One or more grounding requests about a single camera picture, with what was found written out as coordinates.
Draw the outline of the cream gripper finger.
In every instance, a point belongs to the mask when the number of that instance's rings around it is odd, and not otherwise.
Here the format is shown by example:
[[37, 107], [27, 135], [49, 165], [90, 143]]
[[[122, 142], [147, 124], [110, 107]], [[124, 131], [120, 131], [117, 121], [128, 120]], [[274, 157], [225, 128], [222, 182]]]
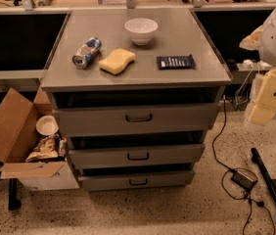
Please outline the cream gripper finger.
[[275, 110], [266, 109], [254, 104], [248, 104], [246, 108], [247, 122], [256, 125], [266, 125], [275, 115]]

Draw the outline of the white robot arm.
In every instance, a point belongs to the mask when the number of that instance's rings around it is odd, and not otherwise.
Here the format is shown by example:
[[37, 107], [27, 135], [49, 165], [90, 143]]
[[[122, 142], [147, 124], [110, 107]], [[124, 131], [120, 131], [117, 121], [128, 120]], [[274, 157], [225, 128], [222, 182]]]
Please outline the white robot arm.
[[246, 112], [247, 123], [266, 125], [276, 115], [276, 8], [239, 47], [256, 50], [259, 58], [272, 67], [265, 75], [255, 76]]

